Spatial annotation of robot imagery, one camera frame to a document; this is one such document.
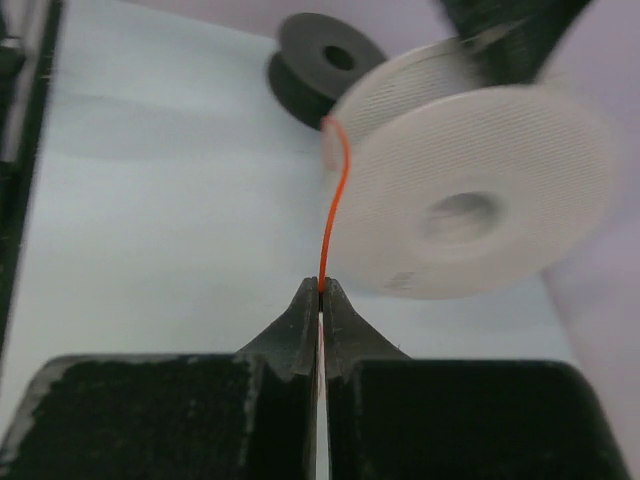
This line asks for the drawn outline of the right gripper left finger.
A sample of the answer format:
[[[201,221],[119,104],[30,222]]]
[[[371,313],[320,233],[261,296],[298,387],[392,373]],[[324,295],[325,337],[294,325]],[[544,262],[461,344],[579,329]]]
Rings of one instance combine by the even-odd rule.
[[[61,356],[1,444],[5,479],[312,479],[319,295],[234,353]]]

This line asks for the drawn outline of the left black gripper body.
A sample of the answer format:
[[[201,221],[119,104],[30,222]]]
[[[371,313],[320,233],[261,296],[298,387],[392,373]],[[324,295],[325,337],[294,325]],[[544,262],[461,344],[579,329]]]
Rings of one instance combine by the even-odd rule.
[[[487,86],[534,83],[590,0],[440,0]]]

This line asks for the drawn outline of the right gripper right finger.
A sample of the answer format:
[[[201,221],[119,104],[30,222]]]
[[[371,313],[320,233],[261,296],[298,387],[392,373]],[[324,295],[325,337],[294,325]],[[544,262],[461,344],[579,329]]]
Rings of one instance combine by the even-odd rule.
[[[328,279],[322,296],[333,479],[626,479],[597,396],[544,360],[413,359]]]

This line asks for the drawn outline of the light grey cable spool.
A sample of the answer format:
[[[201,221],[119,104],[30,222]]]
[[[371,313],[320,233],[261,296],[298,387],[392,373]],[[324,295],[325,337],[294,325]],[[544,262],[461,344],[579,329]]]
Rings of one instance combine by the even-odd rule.
[[[377,66],[331,111],[326,190],[342,190],[332,276],[413,299],[536,274],[596,226],[609,128],[554,73],[488,87],[453,39]]]

